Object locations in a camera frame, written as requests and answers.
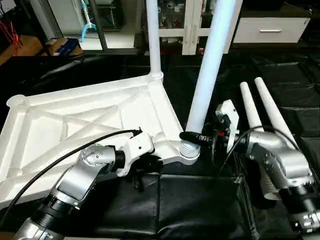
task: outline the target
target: black table surface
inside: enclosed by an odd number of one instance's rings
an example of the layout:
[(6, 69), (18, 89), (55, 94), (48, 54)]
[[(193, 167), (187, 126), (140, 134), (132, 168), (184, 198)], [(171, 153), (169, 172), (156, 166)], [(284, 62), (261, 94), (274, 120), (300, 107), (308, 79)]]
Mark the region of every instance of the black table surface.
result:
[[(146, 56), (105, 56), (64, 73), (39, 80), (48, 70), (69, 63), (72, 57), (16, 57), (0, 67), (0, 125), (9, 108), (6, 100), (147, 74)], [(184, 128), (200, 70), (201, 56), (161, 58), (164, 88)], [(269, 125), (254, 84), (263, 77), (294, 137), (319, 171), (320, 165), (320, 54), (277, 52), (228, 54), (222, 59), (211, 98), (204, 132), (214, 125), (214, 111), (231, 99), (239, 113), (239, 128), (248, 128), (239, 84), (247, 81), (263, 124)], [(133, 187), (131, 177), (97, 184), (88, 202), (67, 232), (72, 237), (95, 238), (216, 238), (297, 239), (281, 202), (263, 198), (257, 164), (243, 159), (247, 175), (235, 175), (233, 160), (222, 175), (223, 158), (211, 162), (203, 148), (192, 166), (165, 165), (159, 173), (141, 177), (143, 190)], [(32, 215), (40, 200), (15, 206), (2, 231), (15, 232)]]

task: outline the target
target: cabinet door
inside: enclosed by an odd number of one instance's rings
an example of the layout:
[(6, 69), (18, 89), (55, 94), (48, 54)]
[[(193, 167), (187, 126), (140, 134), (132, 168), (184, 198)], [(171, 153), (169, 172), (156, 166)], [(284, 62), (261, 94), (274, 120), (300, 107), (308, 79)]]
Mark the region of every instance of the cabinet door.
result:
[(163, 50), (188, 55), (194, 0), (158, 0), (159, 37)]
[[(204, 49), (210, 31), (213, 14), (215, 14), (217, 0), (194, 0), (192, 30), (190, 36), (189, 55), (194, 55), (199, 49)], [(225, 44), (224, 53), (227, 54), (236, 29), (237, 20), (243, 0), (236, 0), (233, 18), (229, 29), (228, 40)]]

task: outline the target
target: white drawer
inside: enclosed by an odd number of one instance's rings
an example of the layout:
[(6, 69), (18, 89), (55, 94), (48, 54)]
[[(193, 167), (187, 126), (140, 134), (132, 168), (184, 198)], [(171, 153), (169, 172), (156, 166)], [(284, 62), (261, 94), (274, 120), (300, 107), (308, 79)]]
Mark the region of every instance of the white drawer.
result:
[(302, 17), (242, 17), (234, 43), (297, 43), (308, 25)]

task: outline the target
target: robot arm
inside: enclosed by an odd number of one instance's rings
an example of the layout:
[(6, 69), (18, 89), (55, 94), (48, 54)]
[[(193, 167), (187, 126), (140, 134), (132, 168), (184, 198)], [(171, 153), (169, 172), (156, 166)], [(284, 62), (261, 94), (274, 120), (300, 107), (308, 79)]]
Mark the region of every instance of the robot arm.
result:
[(70, 214), (81, 209), (92, 191), (96, 178), (115, 172), (126, 176), (140, 156), (152, 153), (154, 145), (147, 133), (130, 138), (120, 149), (99, 144), (82, 150), (76, 163), (67, 169), (49, 195), (14, 236), (14, 240), (62, 240)]
[[(218, 141), (195, 132), (182, 132), (183, 140), (212, 146), (212, 153), (222, 143), (229, 153), (239, 139), (239, 116), (231, 100), (224, 101), (215, 111), (223, 125)], [(288, 146), (288, 142), (273, 132), (252, 131), (240, 139), (235, 151), (245, 153), (267, 172), (289, 213), (292, 227), (302, 233), (320, 230), (320, 195), (318, 186), (304, 154)]]

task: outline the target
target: white pole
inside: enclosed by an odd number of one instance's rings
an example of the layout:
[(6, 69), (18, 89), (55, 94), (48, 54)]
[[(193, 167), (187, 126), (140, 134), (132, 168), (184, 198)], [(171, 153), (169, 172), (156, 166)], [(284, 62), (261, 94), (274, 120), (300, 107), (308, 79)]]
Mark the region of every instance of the white pole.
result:
[[(294, 136), (292, 135), (291, 131), (289, 130), (284, 118), (282, 117), (274, 99), (272, 98), (270, 92), (268, 91), (268, 88), (266, 87), (264, 81), (261, 77), (257, 77), (255, 80), (255, 85), (259, 91), (260, 97), (262, 99), (264, 108), (266, 110), (266, 113), (268, 114), (268, 117), (270, 119), (270, 122), (272, 126), (276, 129), (281, 130), (283, 133), (285, 133), (295, 144), (296, 141), (294, 139)], [(295, 147), (280, 133), (276, 132), (276, 134), (282, 138), (284, 138), (288, 144), (288, 146), (292, 149), (295, 149)]]
[[(258, 115), (258, 111), (256, 109), (254, 99), (252, 98), (248, 83), (243, 81), (240, 84), (240, 89), (241, 89), (241, 94), (242, 94), (242, 98), (243, 98), (245, 113), (246, 113), (246, 117), (248, 119), (249, 127), (254, 128), (257, 126), (261, 126), (262, 123), (261, 123), (260, 117)], [(258, 128), (255, 131), (264, 132), (264, 129)]]
[[(241, 94), (243, 98), (244, 108), (246, 117), (248, 119), (249, 127), (254, 128), (256, 126), (261, 126), (261, 120), (254, 102), (252, 98), (248, 83), (245, 81), (240, 84)], [(257, 128), (255, 131), (264, 132), (263, 128)], [(279, 200), (279, 198), (275, 195), (277, 190), (273, 185), (269, 175), (266, 173), (265, 169), (259, 164), (259, 169), (261, 173), (260, 185), (263, 196), (269, 200)]]
[[(186, 131), (201, 133), (211, 96), (215, 87), (221, 58), (228, 40), (228, 33), (237, 0), (218, 0), (213, 13), (211, 28), (205, 46), (200, 73), (195, 87)], [(194, 159), (200, 154), (200, 146), (183, 141), (182, 156)]]
[(160, 39), (158, 20), (158, 0), (146, 0), (146, 15), (148, 22), (148, 38), (151, 75), (154, 78), (162, 78), (160, 62)]

